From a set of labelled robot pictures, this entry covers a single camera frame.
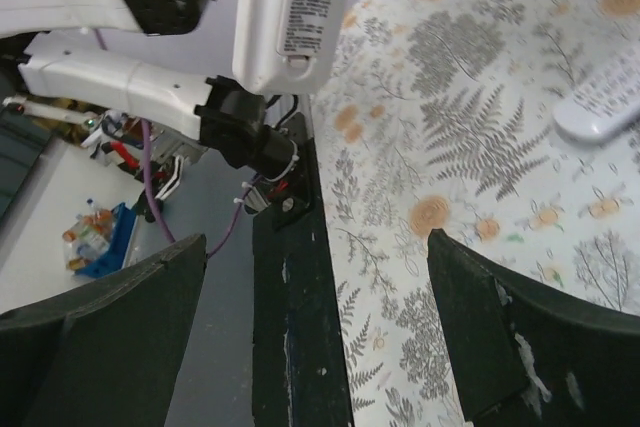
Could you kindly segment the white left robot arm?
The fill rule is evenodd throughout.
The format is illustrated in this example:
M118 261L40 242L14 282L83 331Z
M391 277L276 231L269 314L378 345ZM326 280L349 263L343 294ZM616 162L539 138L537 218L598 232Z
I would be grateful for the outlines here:
M1 69L16 91L113 109L219 151L235 167L276 182L299 148L265 116L268 97L236 80L179 71L137 52L84 41L82 31L176 39L196 31L215 0L1 0Z

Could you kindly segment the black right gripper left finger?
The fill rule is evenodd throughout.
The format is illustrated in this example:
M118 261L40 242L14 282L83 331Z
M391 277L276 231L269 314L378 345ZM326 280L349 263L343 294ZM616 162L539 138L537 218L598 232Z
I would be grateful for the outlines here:
M1 316L4 426L162 426L206 269L192 235Z

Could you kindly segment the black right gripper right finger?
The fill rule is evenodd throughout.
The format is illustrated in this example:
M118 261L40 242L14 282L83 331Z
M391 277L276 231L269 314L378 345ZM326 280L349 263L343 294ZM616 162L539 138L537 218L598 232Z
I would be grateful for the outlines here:
M507 269L434 230L428 269L464 419L636 426L639 319Z

